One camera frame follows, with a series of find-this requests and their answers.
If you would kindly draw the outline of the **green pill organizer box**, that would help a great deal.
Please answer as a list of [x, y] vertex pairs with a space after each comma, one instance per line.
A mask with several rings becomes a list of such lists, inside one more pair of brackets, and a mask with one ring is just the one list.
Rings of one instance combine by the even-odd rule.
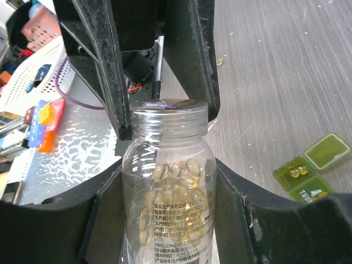
[[296, 156], [274, 170], [273, 177], [293, 201], [310, 204], [335, 193], [318, 173], [334, 165], [350, 151], [351, 147], [341, 137], [329, 133], [305, 150], [302, 157]]

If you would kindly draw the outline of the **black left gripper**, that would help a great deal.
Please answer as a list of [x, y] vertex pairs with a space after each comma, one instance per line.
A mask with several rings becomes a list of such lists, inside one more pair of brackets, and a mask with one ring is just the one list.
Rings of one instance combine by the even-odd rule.
[[165, 34], [164, 58], [188, 98], [221, 100], [214, 42], [214, 1], [54, 1], [65, 50], [75, 72], [98, 98], [120, 141], [132, 137], [121, 52], [148, 50]]

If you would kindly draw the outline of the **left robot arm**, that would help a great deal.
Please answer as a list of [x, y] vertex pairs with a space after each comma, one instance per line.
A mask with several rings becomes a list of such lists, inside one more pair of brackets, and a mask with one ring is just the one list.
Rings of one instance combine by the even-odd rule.
[[220, 109], [214, 1], [54, 1], [69, 62], [103, 104], [119, 140], [131, 139], [125, 82], [156, 75], [144, 51], [165, 39], [163, 56], [190, 99]]

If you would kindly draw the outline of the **clear pill bottle orange cap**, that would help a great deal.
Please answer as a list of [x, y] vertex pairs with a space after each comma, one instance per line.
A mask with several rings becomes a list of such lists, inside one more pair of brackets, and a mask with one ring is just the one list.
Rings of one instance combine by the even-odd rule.
[[130, 105], [133, 140], [122, 160], [129, 263], [211, 263], [216, 160], [205, 141], [208, 104]]

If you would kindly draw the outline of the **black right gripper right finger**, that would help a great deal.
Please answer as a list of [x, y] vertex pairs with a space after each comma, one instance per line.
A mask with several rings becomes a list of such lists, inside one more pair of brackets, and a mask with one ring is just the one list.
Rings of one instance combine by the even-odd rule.
[[217, 165], [220, 263], [351, 263], [351, 195], [298, 203]]

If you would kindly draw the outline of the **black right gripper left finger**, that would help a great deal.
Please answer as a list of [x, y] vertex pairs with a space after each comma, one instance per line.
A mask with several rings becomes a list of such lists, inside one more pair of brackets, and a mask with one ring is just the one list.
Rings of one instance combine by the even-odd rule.
[[118, 263], [121, 161], [41, 204], [1, 202], [1, 263]]

